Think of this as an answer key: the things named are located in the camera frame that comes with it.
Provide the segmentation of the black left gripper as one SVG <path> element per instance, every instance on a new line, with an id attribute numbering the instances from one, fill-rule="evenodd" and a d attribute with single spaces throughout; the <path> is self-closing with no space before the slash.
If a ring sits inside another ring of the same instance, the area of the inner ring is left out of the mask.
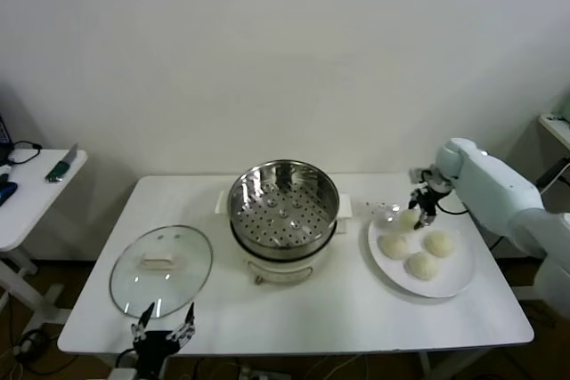
<path id="1" fill-rule="evenodd" d="M 179 352 L 179 344 L 187 344 L 191 340 L 195 334 L 194 306 L 195 303 L 191 303 L 183 324 L 170 333 L 149 331 L 145 334 L 154 311 L 154 302 L 142 313 L 138 322 L 131 325 L 133 347 L 137 354 L 135 369 L 138 374 L 159 374 L 166 359 Z"/>

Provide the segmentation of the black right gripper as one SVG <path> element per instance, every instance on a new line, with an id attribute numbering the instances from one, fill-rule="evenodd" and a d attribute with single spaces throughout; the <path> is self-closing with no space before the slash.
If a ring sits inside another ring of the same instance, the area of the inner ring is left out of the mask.
<path id="1" fill-rule="evenodd" d="M 420 209 L 418 220 L 415 222 L 414 230 L 419 230 L 430 226 L 436 218 L 437 203 L 445 197 L 445 188 L 441 186 L 433 187 L 428 182 L 419 185 L 418 190 L 411 193 L 409 209 Z"/>

